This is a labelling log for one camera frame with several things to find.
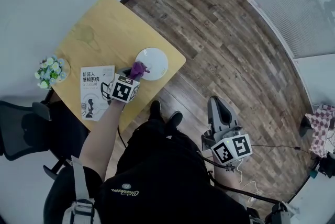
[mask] wooden floor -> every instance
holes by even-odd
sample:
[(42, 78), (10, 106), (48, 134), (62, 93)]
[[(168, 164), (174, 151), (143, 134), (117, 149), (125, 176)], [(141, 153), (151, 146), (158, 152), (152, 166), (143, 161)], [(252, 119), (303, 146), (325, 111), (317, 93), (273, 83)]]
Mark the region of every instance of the wooden floor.
[[(183, 113), (180, 130), (199, 147), (208, 129), (207, 101), (218, 95), (234, 108), (252, 143), (308, 151), (310, 139), (298, 135), (310, 111), (305, 90), (283, 47), (246, 0), (130, 0), (127, 7), (185, 55), (186, 64), (157, 98), (165, 116)], [(146, 121), (148, 110), (122, 134), (125, 140)], [(123, 150), (118, 139), (108, 177)], [(240, 166), (241, 185), (255, 180), (263, 195), (289, 200), (307, 177), (309, 154), (263, 147), (253, 152)], [(244, 190), (255, 192), (254, 183)], [(247, 204), (261, 216), (271, 210), (261, 201)]]

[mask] office chair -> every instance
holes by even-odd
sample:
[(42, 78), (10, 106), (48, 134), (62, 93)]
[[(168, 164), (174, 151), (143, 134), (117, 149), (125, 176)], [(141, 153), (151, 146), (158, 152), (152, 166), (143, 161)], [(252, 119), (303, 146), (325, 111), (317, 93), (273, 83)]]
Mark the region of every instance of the office chair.
[(51, 104), (34, 102), (21, 107), (0, 101), (0, 155), (13, 161), (24, 155), (50, 150), (59, 160), (44, 171), (55, 179), (71, 155), (79, 157), (88, 129), (62, 101)]

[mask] pink checkered fabric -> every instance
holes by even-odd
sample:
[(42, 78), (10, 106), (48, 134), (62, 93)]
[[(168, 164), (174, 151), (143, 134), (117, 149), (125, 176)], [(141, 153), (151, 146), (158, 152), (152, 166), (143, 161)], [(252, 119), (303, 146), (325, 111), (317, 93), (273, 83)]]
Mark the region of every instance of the pink checkered fabric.
[(325, 157), (327, 151), (324, 149), (330, 120), (335, 116), (335, 107), (329, 105), (320, 105), (315, 114), (305, 114), (313, 128), (313, 141), (310, 151)]

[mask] shoe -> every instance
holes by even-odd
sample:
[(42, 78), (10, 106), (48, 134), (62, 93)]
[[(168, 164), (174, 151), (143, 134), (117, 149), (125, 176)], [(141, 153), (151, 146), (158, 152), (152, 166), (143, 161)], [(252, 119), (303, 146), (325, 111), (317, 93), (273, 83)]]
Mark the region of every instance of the shoe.
[(150, 106), (150, 115), (160, 115), (161, 114), (161, 102), (155, 99)]
[(171, 115), (169, 120), (167, 121), (167, 125), (170, 127), (176, 128), (183, 120), (183, 114), (180, 111), (176, 111)]

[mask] chair leg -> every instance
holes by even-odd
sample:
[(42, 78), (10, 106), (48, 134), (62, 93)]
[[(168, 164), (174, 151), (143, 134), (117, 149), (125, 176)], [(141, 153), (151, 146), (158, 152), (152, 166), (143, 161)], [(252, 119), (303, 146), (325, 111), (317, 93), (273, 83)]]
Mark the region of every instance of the chair leg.
[(46, 174), (51, 177), (53, 180), (56, 179), (58, 170), (62, 167), (62, 165), (66, 162), (66, 158), (62, 157), (59, 159), (59, 161), (54, 165), (52, 169), (49, 169), (45, 165), (43, 166), (44, 171)]

